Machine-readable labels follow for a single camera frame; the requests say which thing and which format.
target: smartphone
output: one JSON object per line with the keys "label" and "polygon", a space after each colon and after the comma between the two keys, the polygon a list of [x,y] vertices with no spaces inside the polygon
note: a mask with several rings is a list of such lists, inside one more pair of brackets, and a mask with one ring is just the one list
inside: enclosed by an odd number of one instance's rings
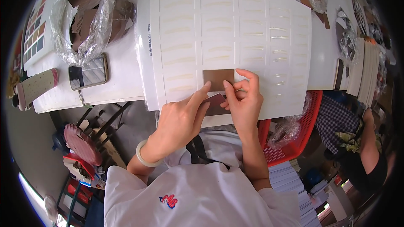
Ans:
{"label": "smartphone", "polygon": [[108,64],[105,53],[85,66],[69,66],[69,81],[72,90],[106,83],[108,81]]}

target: woman's left hand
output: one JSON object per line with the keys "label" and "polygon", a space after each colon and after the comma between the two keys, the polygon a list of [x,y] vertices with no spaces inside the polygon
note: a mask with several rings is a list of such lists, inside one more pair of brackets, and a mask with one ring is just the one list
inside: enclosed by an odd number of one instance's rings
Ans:
{"label": "woman's left hand", "polygon": [[141,149],[142,158],[154,163],[183,148],[198,135],[210,102],[201,105],[208,98],[208,81],[200,90],[179,102],[165,104],[161,109],[157,130],[150,135]]}

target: red card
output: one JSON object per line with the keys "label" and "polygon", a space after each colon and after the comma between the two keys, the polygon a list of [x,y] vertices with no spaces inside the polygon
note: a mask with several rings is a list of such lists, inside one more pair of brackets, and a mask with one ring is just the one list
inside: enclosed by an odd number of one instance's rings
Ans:
{"label": "red card", "polygon": [[222,94],[218,93],[211,97],[206,98],[205,100],[202,101],[202,103],[210,102],[209,107],[214,107],[220,105],[221,103],[224,103],[225,101],[226,99],[222,96]]}

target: fingernail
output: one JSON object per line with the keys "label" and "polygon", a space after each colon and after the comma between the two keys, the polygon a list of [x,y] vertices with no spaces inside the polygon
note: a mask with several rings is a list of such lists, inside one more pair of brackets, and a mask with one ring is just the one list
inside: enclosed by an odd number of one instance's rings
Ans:
{"label": "fingernail", "polygon": [[228,81],[226,81],[226,80],[223,80],[223,86],[225,87],[225,88],[227,88],[228,86],[229,86],[229,82]]}

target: plaid shirt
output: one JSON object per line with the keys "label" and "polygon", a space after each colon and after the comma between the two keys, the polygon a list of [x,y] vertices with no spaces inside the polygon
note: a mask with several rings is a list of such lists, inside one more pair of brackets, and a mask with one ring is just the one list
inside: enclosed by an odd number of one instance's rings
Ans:
{"label": "plaid shirt", "polygon": [[316,120],[316,129],[321,141],[333,153],[338,153],[338,146],[345,143],[335,135],[336,132],[355,133],[360,118],[348,110],[342,103],[323,95]]}

